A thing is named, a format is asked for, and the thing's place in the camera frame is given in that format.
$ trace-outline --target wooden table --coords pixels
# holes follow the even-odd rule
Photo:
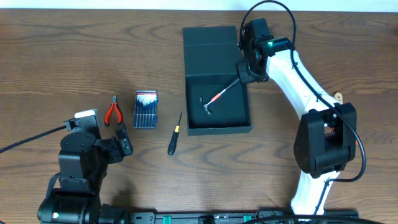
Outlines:
[[[293,143],[299,119],[273,82],[249,86],[250,134],[187,136],[182,28],[240,25],[245,12],[130,10],[0,11],[0,146],[61,126],[75,112],[102,117],[117,94],[133,156],[108,168],[101,201],[132,211],[286,207],[299,180]],[[398,222],[398,14],[295,12],[297,50],[321,86],[358,112],[368,166],[360,181],[335,183],[326,208]],[[291,38],[285,12],[266,17]],[[132,128],[136,90],[158,90],[156,130]],[[167,145],[178,118],[173,157]],[[113,134],[102,130],[103,137]],[[0,219],[38,223],[65,131],[0,155]],[[359,171],[359,149],[340,177]]]

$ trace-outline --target white wall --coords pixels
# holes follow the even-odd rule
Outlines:
[[[294,11],[398,12],[398,0],[280,0]],[[0,0],[0,8],[247,10],[259,0]],[[282,10],[267,3],[258,10]]]

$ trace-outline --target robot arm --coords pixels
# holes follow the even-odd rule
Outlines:
[[[325,185],[325,181],[337,178],[346,163],[354,159],[355,138],[303,82],[292,65],[291,42],[285,37],[274,39],[265,19],[251,21],[244,26],[240,48],[245,57],[236,64],[241,82],[273,79],[300,119],[294,154],[302,171],[291,202],[292,210],[300,215],[323,215],[323,205],[331,187],[331,182]],[[356,128],[354,107],[350,103],[338,104],[309,74],[295,50],[293,54],[298,69],[309,84]],[[333,131],[325,134],[325,127]]]

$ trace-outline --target red pliers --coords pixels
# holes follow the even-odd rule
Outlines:
[[[118,125],[123,123],[123,115],[119,108],[118,97],[116,95],[113,95],[111,107],[109,108],[108,112],[105,115],[105,126],[106,127],[109,126],[109,119],[111,118],[113,109],[115,109],[116,113],[118,114]]]

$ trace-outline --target black box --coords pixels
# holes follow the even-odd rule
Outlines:
[[[243,59],[235,26],[183,28],[188,135],[248,133],[252,129],[248,90],[240,82],[207,103],[238,77],[235,63]]]

